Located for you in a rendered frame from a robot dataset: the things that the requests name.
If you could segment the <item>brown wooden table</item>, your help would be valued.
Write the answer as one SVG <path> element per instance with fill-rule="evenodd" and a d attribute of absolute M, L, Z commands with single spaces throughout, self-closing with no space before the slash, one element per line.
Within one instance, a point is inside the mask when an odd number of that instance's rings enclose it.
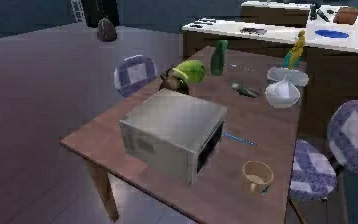
<path fill-rule="evenodd" d="M 198 224 L 283 224 L 297 137 L 300 107 L 272 107 L 264 96 L 248 98 L 234 92 L 240 83 L 263 92 L 267 73 L 251 60 L 241 65 L 244 52 L 229 50 L 223 75 L 208 75 L 191 86 L 192 96 L 227 107 L 227 133 L 257 146 L 223 137 L 194 185 L 188 186 L 147 163 L 126 154 L 120 119 L 157 93 L 153 81 L 62 140 L 62 145 L 85 159 L 101 194 L 109 192 L 113 174 L 138 190 L 172 207 Z M 254 71 L 232 68 L 241 65 Z M 242 184 L 242 167 L 261 161 L 274 173 L 266 194 L 250 193 Z"/>

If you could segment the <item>blue white round chair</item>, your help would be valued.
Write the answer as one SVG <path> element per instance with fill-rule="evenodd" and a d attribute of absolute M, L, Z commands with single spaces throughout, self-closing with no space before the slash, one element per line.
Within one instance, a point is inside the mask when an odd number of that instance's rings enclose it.
<path fill-rule="evenodd" d="M 144 55 L 125 58 L 114 71 L 114 85 L 122 97 L 128 97 L 157 77 L 155 62 Z"/>
<path fill-rule="evenodd" d="M 307 224 L 295 201 L 320 200 L 327 204 L 342 168 L 358 173 L 358 100 L 343 103 L 327 126 L 327 158 L 309 142 L 297 139 L 288 203 L 300 224 Z"/>

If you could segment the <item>blue plate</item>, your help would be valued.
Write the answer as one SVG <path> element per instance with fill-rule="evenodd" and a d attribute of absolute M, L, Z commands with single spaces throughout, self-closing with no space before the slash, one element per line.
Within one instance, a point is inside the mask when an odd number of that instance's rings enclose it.
<path fill-rule="evenodd" d="M 327 37 L 327 38 L 348 38 L 349 34 L 335 30 L 316 30 L 316 35 Z"/>

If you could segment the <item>thin silver knife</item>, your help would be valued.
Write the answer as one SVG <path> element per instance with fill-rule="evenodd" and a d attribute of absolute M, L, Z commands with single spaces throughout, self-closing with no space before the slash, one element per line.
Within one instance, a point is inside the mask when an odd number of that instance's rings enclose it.
<path fill-rule="evenodd" d="M 254 69 L 247 68 L 247 67 L 244 67 L 244 66 L 241 66 L 241 65 L 237 65 L 237 64 L 231 64 L 231 67 L 232 67 L 232 68 L 236 68 L 236 69 L 243 69 L 243 70 L 246 70 L 246 71 L 254 71 Z"/>

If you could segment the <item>brown bread loaf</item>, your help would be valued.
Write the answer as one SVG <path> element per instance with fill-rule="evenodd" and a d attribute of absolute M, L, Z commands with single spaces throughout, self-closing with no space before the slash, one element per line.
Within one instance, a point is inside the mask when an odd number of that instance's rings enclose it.
<path fill-rule="evenodd" d="M 336 24 L 348 24 L 353 25 L 358 16 L 358 9 L 355 7 L 341 7 L 334 19 L 333 22 Z"/>

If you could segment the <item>grey microwave oven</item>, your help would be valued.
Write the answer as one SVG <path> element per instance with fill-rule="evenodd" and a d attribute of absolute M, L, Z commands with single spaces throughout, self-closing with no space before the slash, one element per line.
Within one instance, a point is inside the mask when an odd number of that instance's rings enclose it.
<path fill-rule="evenodd" d="M 219 144 L 227 108 L 162 89 L 119 121 L 125 152 L 192 185 Z"/>

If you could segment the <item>white ladder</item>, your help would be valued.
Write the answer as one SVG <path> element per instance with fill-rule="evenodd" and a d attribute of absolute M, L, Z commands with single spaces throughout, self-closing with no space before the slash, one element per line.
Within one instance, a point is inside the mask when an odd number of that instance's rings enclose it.
<path fill-rule="evenodd" d="M 76 22 L 84 22 L 85 15 L 81 0 L 70 0 L 72 12 Z"/>

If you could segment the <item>yellow teal spray bottle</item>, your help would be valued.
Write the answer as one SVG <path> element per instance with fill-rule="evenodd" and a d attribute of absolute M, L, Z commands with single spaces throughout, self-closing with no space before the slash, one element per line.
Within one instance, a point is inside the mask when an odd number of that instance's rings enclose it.
<path fill-rule="evenodd" d="M 294 69 L 298 64 L 301 55 L 303 54 L 304 46 L 305 46 L 305 31 L 301 30 L 298 33 L 297 41 L 284 57 L 283 66 L 288 68 L 289 70 Z"/>

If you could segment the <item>dark green bottle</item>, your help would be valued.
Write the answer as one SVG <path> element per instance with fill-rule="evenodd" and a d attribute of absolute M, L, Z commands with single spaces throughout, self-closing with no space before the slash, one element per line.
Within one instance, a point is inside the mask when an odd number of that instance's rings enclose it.
<path fill-rule="evenodd" d="M 225 65 L 225 52 L 228 47 L 227 40 L 218 40 L 215 46 L 215 51 L 211 57 L 211 74 L 213 76 L 221 76 Z"/>

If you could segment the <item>white shallow bowl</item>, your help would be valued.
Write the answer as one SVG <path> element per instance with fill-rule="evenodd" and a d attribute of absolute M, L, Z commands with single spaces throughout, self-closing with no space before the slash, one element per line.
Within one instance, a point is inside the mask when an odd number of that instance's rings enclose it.
<path fill-rule="evenodd" d="M 293 85 L 299 87 L 305 87 L 309 82 L 308 75 L 299 70 L 272 67 L 267 72 L 267 79 L 273 82 L 282 81 L 284 78 L 287 78 Z"/>

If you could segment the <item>brown cabinet white worktop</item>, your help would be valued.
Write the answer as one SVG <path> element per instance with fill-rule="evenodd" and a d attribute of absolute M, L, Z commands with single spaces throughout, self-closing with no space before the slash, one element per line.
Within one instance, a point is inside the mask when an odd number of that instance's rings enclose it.
<path fill-rule="evenodd" d="M 239 60 L 251 60 L 262 73 L 280 67 L 283 58 L 305 31 L 306 45 L 301 57 L 301 70 L 309 83 L 305 88 L 299 118 L 299 131 L 314 137 L 326 135 L 327 124 L 344 102 L 358 99 L 358 18 L 353 25 L 336 24 L 318 18 L 310 19 L 310 6 L 298 3 L 246 1 L 241 4 L 238 21 L 226 17 L 210 17 L 210 24 L 191 22 L 182 27 L 183 56 L 189 58 L 218 39 L 227 39 L 229 47 L 243 51 Z M 335 30 L 348 38 L 327 38 L 316 30 Z"/>

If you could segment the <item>tan cup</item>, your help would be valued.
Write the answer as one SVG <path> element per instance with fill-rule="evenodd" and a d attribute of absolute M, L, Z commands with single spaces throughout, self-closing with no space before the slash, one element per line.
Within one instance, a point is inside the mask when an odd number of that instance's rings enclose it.
<path fill-rule="evenodd" d="M 274 180 L 272 169 L 261 161 L 247 161 L 242 167 L 242 184 L 250 193 L 266 194 Z"/>

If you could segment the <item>dark brown pot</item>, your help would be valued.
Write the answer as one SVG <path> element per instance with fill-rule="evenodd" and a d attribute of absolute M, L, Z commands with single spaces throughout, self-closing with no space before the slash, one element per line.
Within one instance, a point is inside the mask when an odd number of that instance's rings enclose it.
<path fill-rule="evenodd" d="M 182 77 L 177 75 L 173 69 L 168 69 L 160 75 L 161 84 L 159 89 L 168 89 L 182 94 L 189 94 L 189 87 Z"/>

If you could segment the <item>green lettuce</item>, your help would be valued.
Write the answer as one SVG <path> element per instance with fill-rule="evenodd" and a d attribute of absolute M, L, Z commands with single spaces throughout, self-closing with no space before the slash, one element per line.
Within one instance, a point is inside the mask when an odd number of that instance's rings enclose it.
<path fill-rule="evenodd" d="M 186 83 L 200 83 L 205 76 L 205 66 L 199 60 L 186 60 L 172 69 L 174 77 Z"/>

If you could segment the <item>blue pencil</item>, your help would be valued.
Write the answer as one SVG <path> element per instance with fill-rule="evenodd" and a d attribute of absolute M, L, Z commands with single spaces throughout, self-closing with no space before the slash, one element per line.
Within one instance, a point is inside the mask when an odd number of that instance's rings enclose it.
<path fill-rule="evenodd" d="M 249 141 L 249 140 L 246 140 L 246 139 L 242 139 L 240 137 L 237 137 L 235 135 L 232 135 L 232 134 L 229 134 L 227 132 L 223 132 L 222 133 L 222 136 L 224 137 L 227 137 L 227 138 L 230 138 L 230 139 L 233 139 L 233 140 L 236 140 L 236 141 L 239 141 L 239 142 L 242 142 L 242 143 L 245 143 L 245 144 L 249 144 L 249 145 L 252 145 L 252 146 L 257 146 L 257 144 L 255 144 L 254 142 L 252 141 Z"/>

